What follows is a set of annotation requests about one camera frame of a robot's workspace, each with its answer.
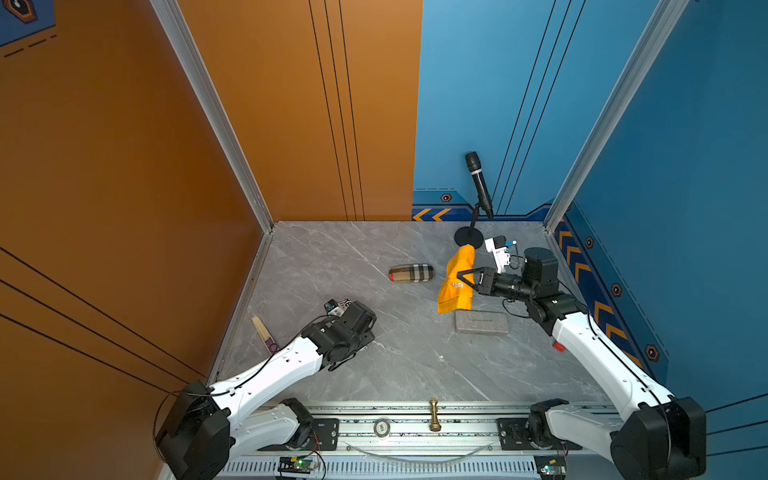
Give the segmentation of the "yellow microfibre cloth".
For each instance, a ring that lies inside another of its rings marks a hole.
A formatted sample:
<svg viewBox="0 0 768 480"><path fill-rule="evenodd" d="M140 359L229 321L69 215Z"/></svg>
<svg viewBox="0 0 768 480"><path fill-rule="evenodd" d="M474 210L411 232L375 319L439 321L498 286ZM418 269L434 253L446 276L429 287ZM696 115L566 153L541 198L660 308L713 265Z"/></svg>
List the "yellow microfibre cloth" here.
<svg viewBox="0 0 768 480"><path fill-rule="evenodd" d="M437 312L447 314L456 310L471 310L474 290L458 278L462 271L474 268L476 249L461 246L446 267L446 278L438 294Z"/></svg>

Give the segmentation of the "grey eyeglass case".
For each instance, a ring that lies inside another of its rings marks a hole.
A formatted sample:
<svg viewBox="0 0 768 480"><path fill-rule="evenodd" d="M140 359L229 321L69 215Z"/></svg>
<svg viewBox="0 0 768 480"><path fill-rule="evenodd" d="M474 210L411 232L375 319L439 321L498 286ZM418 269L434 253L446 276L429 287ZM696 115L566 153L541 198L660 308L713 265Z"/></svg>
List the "grey eyeglass case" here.
<svg viewBox="0 0 768 480"><path fill-rule="evenodd" d="M458 333L481 335L507 335L507 315L500 312L456 310L455 330Z"/></svg>

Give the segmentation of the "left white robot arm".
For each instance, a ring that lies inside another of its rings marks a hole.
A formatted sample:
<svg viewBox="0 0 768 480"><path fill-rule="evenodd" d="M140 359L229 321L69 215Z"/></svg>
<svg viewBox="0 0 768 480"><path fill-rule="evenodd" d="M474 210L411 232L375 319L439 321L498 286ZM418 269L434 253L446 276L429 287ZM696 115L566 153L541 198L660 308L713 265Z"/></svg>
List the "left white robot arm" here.
<svg viewBox="0 0 768 480"><path fill-rule="evenodd" d="M154 445L177 479L212 479L226 464L265 447L313 449L313 417L297 399L264 410L293 384L351 360L374 339L377 316L359 301L309 322L284 348L229 379L199 381L173 393L156 418Z"/></svg>

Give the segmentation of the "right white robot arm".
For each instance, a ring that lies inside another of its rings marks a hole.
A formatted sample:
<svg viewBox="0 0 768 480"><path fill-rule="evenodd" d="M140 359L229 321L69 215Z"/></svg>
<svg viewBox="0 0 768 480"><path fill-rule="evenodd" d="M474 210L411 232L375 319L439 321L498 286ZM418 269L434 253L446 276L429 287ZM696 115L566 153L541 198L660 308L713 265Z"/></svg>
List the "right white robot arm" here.
<svg viewBox="0 0 768 480"><path fill-rule="evenodd" d="M691 479L705 473L706 415L692 398L678 398L616 346L588 308L562 290L558 262L546 248L529 248L518 275L501 266L462 269L475 292L524 303L528 316L571 353L605 392L618 417L605 419L563 399L531 406L530 440L540 448L579 445L611 461L625 479Z"/></svg>

